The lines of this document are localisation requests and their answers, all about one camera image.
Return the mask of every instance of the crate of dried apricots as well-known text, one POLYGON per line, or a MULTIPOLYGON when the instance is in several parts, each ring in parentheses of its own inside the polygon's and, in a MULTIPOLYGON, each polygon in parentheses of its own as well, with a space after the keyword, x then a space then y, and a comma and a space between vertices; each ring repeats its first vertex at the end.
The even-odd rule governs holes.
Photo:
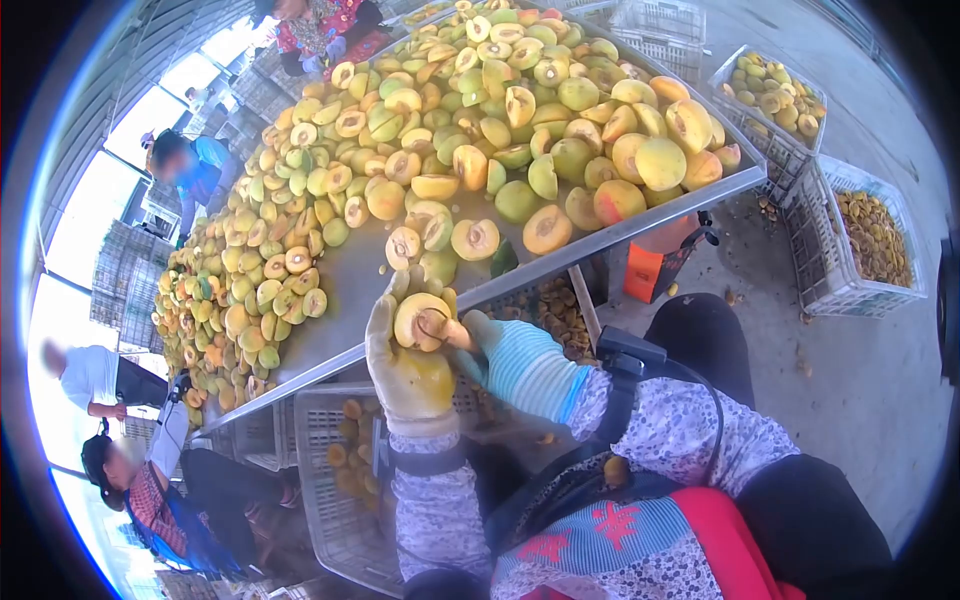
POLYGON ((827 95, 792 66, 742 46, 708 81, 713 103, 767 157, 762 192, 783 198, 820 152, 827 125, 827 95))
POLYGON ((890 183, 817 156, 783 205, 807 314, 882 318, 926 298, 920 240, 890 183))

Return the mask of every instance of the hand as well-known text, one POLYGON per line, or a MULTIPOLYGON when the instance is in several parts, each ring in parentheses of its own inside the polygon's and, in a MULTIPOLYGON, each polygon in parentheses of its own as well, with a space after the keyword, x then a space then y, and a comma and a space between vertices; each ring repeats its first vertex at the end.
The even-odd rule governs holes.
POLYGON ((427 292, 439 296, 437 279, 423 280, 423 267, 394 273, 367 323, 367 368, 383 405, 387 427, 406 436, 437 436, 456 431, 453 410, 456 381, 440 352, 402 348, 392 342, 394 314, 407 296, 427 292))
POLYGON ((487 359, 482 365, 457 350, 454 357, 466 374, 518 410, 566 423, 592 367, 567 360, 549 333, 523 321, 491 321, 471 310, 463 325, 487 359))
POLYGON ((330 64, 336 64, 347 53, 347 41, 343 36, 336 36, 326 44, 326 57, 330 59, 330 64))

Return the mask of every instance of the black cable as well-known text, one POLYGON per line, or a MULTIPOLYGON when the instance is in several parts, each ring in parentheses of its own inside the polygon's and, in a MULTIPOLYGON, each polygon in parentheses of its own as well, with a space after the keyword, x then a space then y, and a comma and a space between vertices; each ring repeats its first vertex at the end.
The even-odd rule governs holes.
POLYGON ((673 367, 679 367, 681 371, 685 372, 688 376, 692 377, 697 383, 700 383, 707 391, 710 392, 710 395, 713 396, 713 404, 716 406, 717 410, 717 436, 716 440, 713 442, 713 452, 710 454, 710 460, 707 462, 707 472, 704 475, 704 487, 709 487, 710 483, 710 474, 713 473, 713 470, 716 468, 717 460, 720 458, 720 443, 723 441, 723 406, 720 404, 720 396, 717 395, 716 390, 713 389, 713 386, 710 385, 710 382, 704 379, 702 375, 698 372, 692 370, 686 365, 682 365, 675 360, 669 358, 666 359, 667 363, 670 363, 673 367))

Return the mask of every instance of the floral sleeve cover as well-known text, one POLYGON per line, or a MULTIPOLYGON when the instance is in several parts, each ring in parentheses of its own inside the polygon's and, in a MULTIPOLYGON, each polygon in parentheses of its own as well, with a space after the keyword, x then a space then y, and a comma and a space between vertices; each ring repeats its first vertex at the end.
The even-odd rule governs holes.
MULTIPOLYGON (((577 440, 596 429, 607 408, 610 376, 599 370, 587 383, 570 417, 577 440)), ((800 450, 774 420, 717 393, 724 412, 720 455, 710 484, 736 497, 762 468, 800 450)), ((675 379, 650 379, 636 386, 637 408, 627 431, 612 450, 632 469, 650 469, 690 485, 702 481, 717 433, 716 407, 702 385, 675 379)), ((391 437, 401 452, 439 452, 454 446, 459 434, 439 438, 391 437)), ((481 577, 492 569, 490 550, 469 466, 433 477, 396 474, 396 539, 404 580, 440 564, 458 566, 481 577)))

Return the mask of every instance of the concrete floor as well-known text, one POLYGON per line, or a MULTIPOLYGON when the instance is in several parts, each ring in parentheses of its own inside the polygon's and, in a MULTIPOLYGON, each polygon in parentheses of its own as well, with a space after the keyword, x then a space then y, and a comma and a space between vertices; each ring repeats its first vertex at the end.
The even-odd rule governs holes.
MULTIPOLYGON (((926 300, 888 318, 800 321, 783 226, 753 195, 714 210, 721 245, 701 244, 677 278, 681 293, 727 288, 750 347, 757 410, 805 452, 840 467, 896 553, 924 507, 943 456, 951 399, 940 379, 934 293, 946 236, 943 162, 910 102, 842 32, 802 2, 707 0, 703 80, 742 44, 797 66, 829 98, 822 154, 897 186, 925 242, 926 300), (798 372, 798 348, 812 375, 798 372)), ((627 300, 604 323, 642 334, 658 306, 627 300)))

